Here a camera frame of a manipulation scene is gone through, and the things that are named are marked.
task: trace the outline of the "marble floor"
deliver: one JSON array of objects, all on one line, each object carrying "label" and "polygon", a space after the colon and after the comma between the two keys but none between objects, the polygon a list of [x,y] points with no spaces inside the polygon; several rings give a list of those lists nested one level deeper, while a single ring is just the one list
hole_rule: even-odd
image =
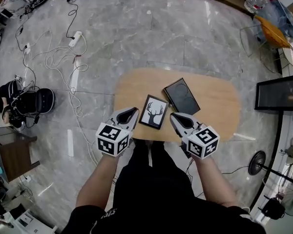
[{"label": "marble floor", "polygon": [[[77,58],[77,63],[86,63],[89,69],[78,72],[74,84],[83,112],[78,121],[90,143],[99,124],[113,110],[118,78],[134,68],[149,67],[218,77],[236,87],[242,105],[236,132],[255,140],[233,136],[222,142],[213,155],[222,172],[246,166],[257,150],[264,150],[270,157],[277,116],[254,110],[255,85],[280,75],[267,71],[257,52],[250,58],[246,56],[239,29],[253,25],[250,17],[213,0],[76,0],[75,3],[79,6],[78,14],[68,34],[73,35],[79,30],[87,42],[87,51]],[[18,37],[20,46],[33,45],[48,29],[53,38],[51,48],[67,46],[70,39],[65,34],[73,18],[67,13],[72,9],[75,6],[67,4],[66,0],[48,0],[24,24],[24,31]],[[23,76],[25,72],[22,52],[15,40],[15,32],[23,23],[19,19],[10,19],[5,28],[0,48],[0,85],[13,79],[14,74]],[[50,39],[51,33],[45,33],[31,47],[31,56],[46,51]],[[75,49],[79,52],[84,48],[80,40]],[[54,62],[58,63],[64,54],[65,51],[57,52]],[[271,58],[269,52],[265,57]],[[33,191],[32,211],[50,225],[62,229],[80,188],[95,165],[70,106],[67,87],[56,70],[45,68],[43,58],[44,55],[39,55],[26,62],[36,74],[37,85],[54,90],[56,104],[51,113],[42,116],[37,125],[25,131],[38,137],[31,152],[33,161],[41,161],[40,166],[26,174],[32,178],[26,183]],[[66,80],[74,68],[72,58],[65,58],[57,68]],[[28,70],[26,84],[32,78]],[[133,146],[121,157],[117,174],[128,163]],[[165,143],[165,147],[185,171],[189,161],[178,143]],[[95,148],[93,153],[100,158]],[[193,175],[194,192],[199,195],[202,187],[194,164],[189,171]],[[263,175],[250,177],[247,169],[226,175],[241,206],[251,204]]]}]

